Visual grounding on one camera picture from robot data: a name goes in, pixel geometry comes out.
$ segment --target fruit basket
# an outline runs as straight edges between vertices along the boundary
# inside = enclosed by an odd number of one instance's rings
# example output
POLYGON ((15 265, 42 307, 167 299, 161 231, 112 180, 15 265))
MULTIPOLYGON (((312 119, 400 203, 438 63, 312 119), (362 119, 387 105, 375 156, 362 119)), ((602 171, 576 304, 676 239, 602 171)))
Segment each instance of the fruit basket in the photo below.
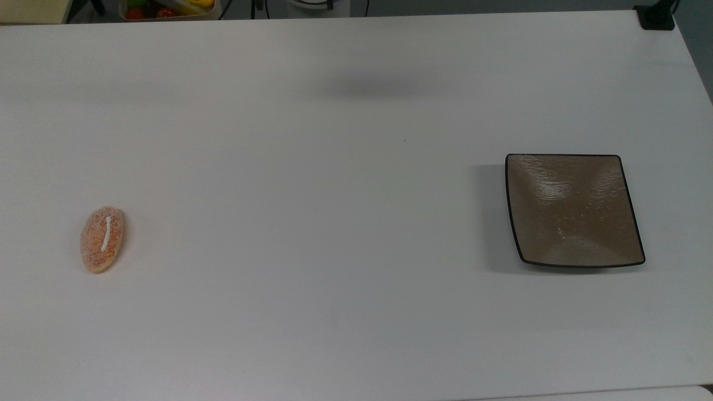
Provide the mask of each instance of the fruit basket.
POLYGON ((120 0, 119 15, 128 22, 218 19, 220 0, 120 0))

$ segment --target brown plate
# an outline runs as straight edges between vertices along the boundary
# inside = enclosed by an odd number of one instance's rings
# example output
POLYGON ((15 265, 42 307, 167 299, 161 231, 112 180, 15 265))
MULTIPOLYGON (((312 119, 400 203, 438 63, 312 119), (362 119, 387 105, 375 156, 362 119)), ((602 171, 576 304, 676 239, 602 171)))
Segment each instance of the brown plate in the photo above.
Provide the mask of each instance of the brown plate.
POLYGON ((510 154, 505 175, 523 262, 615 268, 646 260, 619 156, 510 154))

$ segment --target white container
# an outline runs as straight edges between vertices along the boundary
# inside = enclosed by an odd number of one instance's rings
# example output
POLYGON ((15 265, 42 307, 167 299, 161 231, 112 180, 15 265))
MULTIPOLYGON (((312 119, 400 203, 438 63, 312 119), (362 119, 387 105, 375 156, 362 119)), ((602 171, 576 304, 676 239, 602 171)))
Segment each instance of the white container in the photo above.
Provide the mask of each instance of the white container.
POLYGON ((209 10, 206 14, 170 16, 168 18, 127 19, 126 18, 127 8, 128 8, 128 0, 119 0, 119 15, 126 22, 209 21, 209 20, 218 19, 218 17, 220 16, 220 12, 222 11, 222 7, 220 5, 220 0, 215 0, 215 4, 213 4, 213 8, 211 10, 209 10))

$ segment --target white table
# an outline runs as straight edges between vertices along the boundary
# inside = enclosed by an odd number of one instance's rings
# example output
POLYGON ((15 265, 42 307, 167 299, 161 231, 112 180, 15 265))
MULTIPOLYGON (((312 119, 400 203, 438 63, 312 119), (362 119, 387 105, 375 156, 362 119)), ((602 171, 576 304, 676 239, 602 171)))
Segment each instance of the white table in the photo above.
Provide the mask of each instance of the white table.
POLYGON ((0 51, 2 400, 713 382, 713 108, 678 30, 633 11, 17 26, 0 51), (621 155, 647 262, 522 264, 510 152, 621 155), (130 232, 95 276, 78 236, 103 205, 130 232))
POLYGON ((643 388, 636 390, 578 392, 532 397, 497 398, 500 401, 712 401, 700 386, 643 388))

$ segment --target bread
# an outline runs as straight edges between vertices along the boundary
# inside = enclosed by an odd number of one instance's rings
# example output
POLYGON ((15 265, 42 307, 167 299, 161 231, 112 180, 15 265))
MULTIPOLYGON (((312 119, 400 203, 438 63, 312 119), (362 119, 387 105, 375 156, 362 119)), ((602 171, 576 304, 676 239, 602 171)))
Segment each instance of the bread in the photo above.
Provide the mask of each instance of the bread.
POLYGON ((105 206, 92 213, 81 236, 82 261, 91 273, 109 270, 121 249, 124 217, 121 210, 105 206))

